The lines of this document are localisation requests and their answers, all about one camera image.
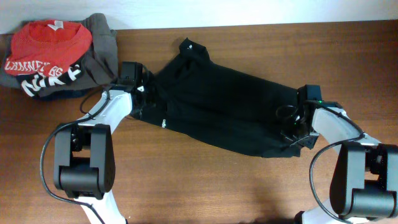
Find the black t-shirt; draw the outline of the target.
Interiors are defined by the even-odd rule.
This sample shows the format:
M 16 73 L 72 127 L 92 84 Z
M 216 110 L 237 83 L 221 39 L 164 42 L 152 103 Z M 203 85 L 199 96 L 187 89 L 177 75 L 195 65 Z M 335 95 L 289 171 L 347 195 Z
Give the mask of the black t-shirt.
M 297 90 L 211 61 L 206 47 L 185 39 L 160 72 L 144 77 L 132 117 L 254 157 L 298 157 L 286 139 Z

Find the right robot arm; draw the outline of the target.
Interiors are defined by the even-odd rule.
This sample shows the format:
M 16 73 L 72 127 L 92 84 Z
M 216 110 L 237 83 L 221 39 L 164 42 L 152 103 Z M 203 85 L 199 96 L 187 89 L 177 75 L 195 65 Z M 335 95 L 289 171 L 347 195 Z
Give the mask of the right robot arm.
M 318 85 L 297 90 L 297 105 L 289 106 L 283 134 L 290 146 L 313 148 L 323 136 L 328 145 L 309 167 L 309 182 L 317 207 L 296 214 L 294 223 L 369 223 L 397 217 L 397 146 L 383 144 L 352 121 L 343 107 L 322 99 Z M 313 170 L 318 158 L 334 149 L 338 158 L 329 198 L 315 190 Z

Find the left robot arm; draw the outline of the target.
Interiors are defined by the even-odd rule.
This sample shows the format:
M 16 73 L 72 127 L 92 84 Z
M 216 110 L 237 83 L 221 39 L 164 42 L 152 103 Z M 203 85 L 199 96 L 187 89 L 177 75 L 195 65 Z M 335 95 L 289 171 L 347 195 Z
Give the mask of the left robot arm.
M 59 200 L 79 205 L 90 223 L 127 223 L 114 198 L 116 177 L 112 134 L 144 101 L 151 72 L 141 63 L 123 62 L 119 78 L 101 91 L 83 117 L 59 125 L 55 140 L 53 184 Z

